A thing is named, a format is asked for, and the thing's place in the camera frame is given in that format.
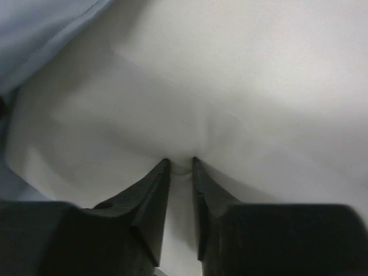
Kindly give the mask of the grey pillowcase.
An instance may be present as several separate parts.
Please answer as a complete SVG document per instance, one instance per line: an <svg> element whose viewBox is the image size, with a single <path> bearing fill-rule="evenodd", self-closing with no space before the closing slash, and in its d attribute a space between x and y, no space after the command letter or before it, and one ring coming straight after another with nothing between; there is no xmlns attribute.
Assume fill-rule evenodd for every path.
<svg viewBox="0 0 368 276"><path fill-rule="evenodd" d="M111 4L1 1L1 200L47 200L5 162L10 118L19 88Z"/></svg>

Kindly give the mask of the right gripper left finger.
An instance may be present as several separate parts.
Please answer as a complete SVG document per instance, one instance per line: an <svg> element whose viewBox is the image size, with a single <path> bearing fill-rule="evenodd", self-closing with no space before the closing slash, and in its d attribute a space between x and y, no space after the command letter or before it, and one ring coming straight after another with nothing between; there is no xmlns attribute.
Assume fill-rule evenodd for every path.
<svg viewBox="0 0 368 276"><path fill-rule="evenodd" d="M170 162L97 204L1 201L2 275L152 275L160 263Z"/></svg>

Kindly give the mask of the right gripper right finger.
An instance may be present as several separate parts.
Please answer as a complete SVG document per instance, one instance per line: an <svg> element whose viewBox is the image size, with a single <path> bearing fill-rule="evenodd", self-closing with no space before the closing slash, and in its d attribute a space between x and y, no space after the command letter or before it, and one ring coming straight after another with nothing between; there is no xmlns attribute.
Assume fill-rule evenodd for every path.
<svg viewBox="0 0 368 276"><path fill-rule="evenodd" d="M203 275L366 275L367 228L342 204L243 203L192 160Z"/></svg>

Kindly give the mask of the cream pillow with bear print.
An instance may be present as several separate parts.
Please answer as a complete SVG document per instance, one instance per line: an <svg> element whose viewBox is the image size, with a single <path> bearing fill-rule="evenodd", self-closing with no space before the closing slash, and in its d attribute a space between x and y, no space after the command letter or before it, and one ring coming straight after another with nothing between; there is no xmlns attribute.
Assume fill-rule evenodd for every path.
<svg viewBox="0 0 368 276"><path fill-rule="evenodd" d="M114 1L22 85L6 145L86 208L169 158L168 275L201 275L193 157L242 201L367 219L367 2Z"/></svg>

